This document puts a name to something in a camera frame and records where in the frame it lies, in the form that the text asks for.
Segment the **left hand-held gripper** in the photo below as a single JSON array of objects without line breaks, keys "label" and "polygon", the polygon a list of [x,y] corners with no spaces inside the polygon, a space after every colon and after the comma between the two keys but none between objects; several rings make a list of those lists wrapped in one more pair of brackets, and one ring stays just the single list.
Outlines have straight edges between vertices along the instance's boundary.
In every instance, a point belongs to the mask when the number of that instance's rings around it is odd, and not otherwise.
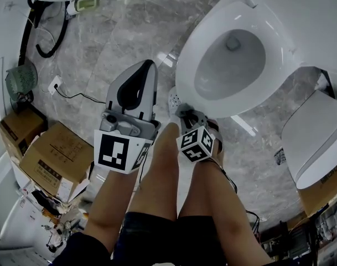
[{"label": "left hand-held gripper", "polygon": [[153,116],[157,79],[157,67],[147,59],[124,70],[110,84],[109,110],[102,113],[100,128],[94,131],[96,166],[129,174],[144,162],[160,129]]}]

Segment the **grey cleaning cloth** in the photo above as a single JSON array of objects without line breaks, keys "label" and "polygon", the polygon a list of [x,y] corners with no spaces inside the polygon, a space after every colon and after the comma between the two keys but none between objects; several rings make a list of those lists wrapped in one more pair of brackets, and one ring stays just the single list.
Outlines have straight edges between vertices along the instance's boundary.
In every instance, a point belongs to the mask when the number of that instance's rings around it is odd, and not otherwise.
[{"label": "grey cleaning cloth", "polygon": [[182,103],[177,107],[174,115],[179,118],[182,118],[191,114],[192,111],[194,111],[194,108],[192,106],[190,106],[187,103]]}]

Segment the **person's left forearm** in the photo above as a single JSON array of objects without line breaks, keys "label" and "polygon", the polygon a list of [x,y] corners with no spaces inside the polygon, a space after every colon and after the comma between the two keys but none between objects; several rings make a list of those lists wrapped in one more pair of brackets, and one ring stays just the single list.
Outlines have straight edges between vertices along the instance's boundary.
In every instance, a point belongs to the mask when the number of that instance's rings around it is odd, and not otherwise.
[{"label": "person's left forearm", "polygon": [[84,230],[112,252],[132,197],[138,171],[123,174],[110,171],[91,206]]}]

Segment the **person's right forearm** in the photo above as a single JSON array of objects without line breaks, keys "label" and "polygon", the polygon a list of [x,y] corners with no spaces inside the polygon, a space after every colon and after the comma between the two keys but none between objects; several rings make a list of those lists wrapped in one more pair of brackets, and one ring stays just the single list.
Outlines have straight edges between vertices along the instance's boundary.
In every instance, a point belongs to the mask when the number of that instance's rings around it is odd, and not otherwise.
[{"label": "person's right forearm", "polygon": [[257,242],[246,210],[217,164],[196,165],[203,177],[221,247],[228,266],[263,266],[271,258]]}]

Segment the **white toilet bowl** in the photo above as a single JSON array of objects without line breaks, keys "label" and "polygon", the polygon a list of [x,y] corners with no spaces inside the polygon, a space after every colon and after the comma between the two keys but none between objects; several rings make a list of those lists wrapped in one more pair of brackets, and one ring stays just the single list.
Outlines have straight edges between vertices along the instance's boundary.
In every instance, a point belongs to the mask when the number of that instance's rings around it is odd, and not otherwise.
[{"label": "white toilet bowl", "polygon": [[220,0],[182,48],[182,102],[229,117],[268,99],[302,67],[336,76],[337,0]]}]

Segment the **white toilet lid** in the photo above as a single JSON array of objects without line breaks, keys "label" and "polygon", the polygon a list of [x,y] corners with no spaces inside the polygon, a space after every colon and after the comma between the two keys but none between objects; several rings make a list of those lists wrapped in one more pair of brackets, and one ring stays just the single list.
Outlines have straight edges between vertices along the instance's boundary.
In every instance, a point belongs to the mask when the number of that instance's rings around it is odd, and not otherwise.
[{"label": "white toilet lid", "polygon": [[337,0],[250,0],[280,23],[301,65],[337,73]]}]

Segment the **person's left leg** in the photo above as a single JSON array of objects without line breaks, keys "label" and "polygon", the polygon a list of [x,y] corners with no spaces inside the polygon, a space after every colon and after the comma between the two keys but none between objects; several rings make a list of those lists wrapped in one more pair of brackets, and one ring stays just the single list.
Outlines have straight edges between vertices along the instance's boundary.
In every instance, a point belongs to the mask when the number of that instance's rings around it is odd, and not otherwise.
[{"label": "person's left leg", "polygon": [[177,219],[177,192],[179,180],[178,148],[179,126],[170,122],[157,137],[153,158],[142,178],[131,204],[130,212]]}]

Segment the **person's leg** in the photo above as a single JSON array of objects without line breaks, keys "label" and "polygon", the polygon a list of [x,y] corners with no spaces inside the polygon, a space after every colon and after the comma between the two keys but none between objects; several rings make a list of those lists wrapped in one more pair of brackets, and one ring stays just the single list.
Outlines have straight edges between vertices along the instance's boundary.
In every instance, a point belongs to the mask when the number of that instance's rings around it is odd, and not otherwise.
[{"label": "person's leg", "polygon": [[130,212],[177,219],[177,192],[179,180],[178,148],[179,126],[170,122],[157,137],[153,158],[142,178],[131,204]]},{"label": "person's leg", "polygon": [[213,170],[220,171],[214,161],[197,163],[193,169],[191,183],[179,217],[212,216],[206,181]]}]

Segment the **person's right leg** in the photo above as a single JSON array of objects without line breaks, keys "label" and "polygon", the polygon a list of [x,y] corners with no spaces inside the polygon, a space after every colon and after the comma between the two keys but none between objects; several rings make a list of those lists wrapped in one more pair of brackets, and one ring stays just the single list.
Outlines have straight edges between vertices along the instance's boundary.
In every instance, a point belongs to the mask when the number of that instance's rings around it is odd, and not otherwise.
[{"label": "person's right leg", "polygon": [[206,181],[213,170],[220,171],[214,161],[197,163],[193,169],[191,183],[179,217],[212,216]]}]

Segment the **white floor power socket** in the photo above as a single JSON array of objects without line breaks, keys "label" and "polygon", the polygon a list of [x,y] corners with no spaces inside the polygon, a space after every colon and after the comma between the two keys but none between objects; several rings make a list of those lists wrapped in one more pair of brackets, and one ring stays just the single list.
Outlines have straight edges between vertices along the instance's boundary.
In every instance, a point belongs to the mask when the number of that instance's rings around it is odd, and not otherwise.
[{"label": "white floor power socket", "polygon": [[62,78],[59,75],[56,75],[48,86],[48,91],[50,92],[50,94],[53,95],[54,93],[56,93],[57,89],[61,86],[62,83]]}]

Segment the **large labelled cardboard box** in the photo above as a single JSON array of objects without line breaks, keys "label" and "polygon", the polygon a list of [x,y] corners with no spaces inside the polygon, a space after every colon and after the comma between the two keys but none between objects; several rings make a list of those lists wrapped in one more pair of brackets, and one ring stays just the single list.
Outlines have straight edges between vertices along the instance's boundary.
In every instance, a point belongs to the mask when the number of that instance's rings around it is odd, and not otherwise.
[{"label": "large labelled cardboard box", "polygon": [[94,148],[57,122],[27,149],[20,168],[47,194],[70,203],[90,183]]}]

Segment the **small green fan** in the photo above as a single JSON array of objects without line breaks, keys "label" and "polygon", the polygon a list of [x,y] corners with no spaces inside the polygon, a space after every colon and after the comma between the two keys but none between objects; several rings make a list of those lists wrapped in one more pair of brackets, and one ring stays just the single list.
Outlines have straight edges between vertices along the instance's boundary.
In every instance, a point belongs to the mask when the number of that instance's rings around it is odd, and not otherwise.
[{"label": "small green fan", "polygon": [[8,94],[12,101],[20,102],[36,87],[38,73],[32,62],[7,70],[5,78]]}]

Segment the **small cardboard box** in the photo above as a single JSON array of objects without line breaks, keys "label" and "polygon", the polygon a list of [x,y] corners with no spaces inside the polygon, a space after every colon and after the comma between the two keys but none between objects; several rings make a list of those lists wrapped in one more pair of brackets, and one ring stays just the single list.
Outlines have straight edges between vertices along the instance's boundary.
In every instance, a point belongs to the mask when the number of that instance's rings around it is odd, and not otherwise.
[{"label": "small cardboard box", "polygon": [[30,108],[12,111],[0,121],[0,134],[11,157],[22,160],[36,136],[46,130],[46,119]]}]

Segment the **dark shorts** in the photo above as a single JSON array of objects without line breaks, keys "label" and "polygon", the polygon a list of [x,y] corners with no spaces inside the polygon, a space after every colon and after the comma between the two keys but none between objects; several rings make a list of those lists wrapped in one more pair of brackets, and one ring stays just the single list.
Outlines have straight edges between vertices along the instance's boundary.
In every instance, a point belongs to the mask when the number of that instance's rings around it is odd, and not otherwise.
[{"label": "dark shorts", "polygon": [[226,266],[213,218],[166,218],[128,212],[113,252],[120,266]]}]

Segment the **white ceramic fixture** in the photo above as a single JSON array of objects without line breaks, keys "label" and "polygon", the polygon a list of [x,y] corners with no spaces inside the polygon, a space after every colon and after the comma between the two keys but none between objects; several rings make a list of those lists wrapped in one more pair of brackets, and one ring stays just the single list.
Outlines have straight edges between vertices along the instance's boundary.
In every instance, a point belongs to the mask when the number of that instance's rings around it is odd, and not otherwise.
[{"label": "white ceramic fixture", "polygon": [[11,160],[5,152],[0,158],[0,247],[3,246],[3,235],[14,206],[19,200],[18,184],[14,175]]}]

